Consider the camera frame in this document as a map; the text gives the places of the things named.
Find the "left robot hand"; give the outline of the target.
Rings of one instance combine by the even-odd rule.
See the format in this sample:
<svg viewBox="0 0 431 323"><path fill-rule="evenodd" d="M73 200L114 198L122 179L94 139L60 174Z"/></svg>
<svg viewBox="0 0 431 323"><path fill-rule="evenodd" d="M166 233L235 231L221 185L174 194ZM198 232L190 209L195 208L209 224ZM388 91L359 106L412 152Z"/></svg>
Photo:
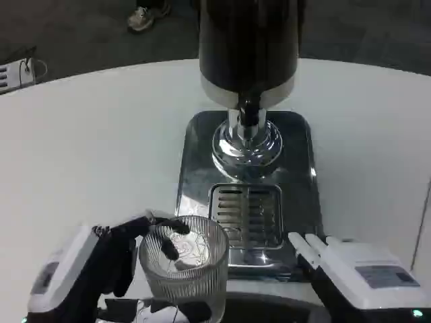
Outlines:
<svg viewBox="0 0 431 323"><path fill-rule="evenodd" d="M155 210L113 226L81 225L52 253L33 283L23 322L204 322L211 316L204 301L174 305L148 299L138 317L137 299L127 299L135 274L137 237L154 234L168 260L178 260L173 241L158 229L186 235L182 219Z"/></svg>

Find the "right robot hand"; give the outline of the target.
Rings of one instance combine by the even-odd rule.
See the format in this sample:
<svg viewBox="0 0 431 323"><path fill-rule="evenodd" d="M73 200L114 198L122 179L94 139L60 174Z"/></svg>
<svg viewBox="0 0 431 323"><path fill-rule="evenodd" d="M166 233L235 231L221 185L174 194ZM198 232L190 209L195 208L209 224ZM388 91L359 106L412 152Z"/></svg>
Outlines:
<svg viewBox="0 0 431 323"><path fill-rule="evenodd" d="M429 322L430 298L386 248L290 232L298 266L332 322Z"/></svg>

